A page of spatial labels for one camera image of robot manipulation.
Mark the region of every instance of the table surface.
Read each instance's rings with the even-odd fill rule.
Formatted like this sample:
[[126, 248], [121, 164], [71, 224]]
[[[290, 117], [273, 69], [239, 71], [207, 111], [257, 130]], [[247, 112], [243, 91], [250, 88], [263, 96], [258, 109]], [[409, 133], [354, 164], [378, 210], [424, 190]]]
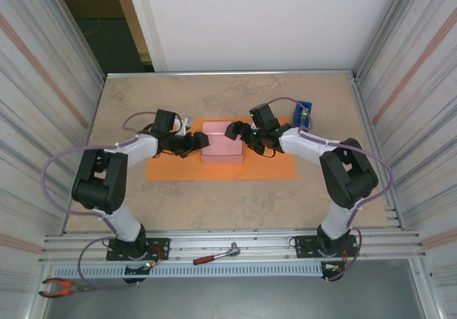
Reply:
[[[246, 116], [255, 105], [279, 96], [313, 104], [312, 133], [329, 139], [365, 135], [345, 74], [220, 74], [108, 77], [89, 144], [110, 145], [131, 138], [126, 117], [158, 108], [181, 117]], [[290, 116], [294, 103], [271, 105], [276, 116]], [[141, 129], [153, 118], [141, 116]], [[147, 161], [129, 169], [126, 203], [147, 230], [309, 228], [325, 218], [330, 198], [321, 168], [297, 158], [293, 181], [145, 181]], [[364, 206], [355, 226], [387, 226], [383, 198]], [[72, 208], [81, 210], [79, 204]], [[69, 216], [66, 230], [105, 230], [96, 218]]]

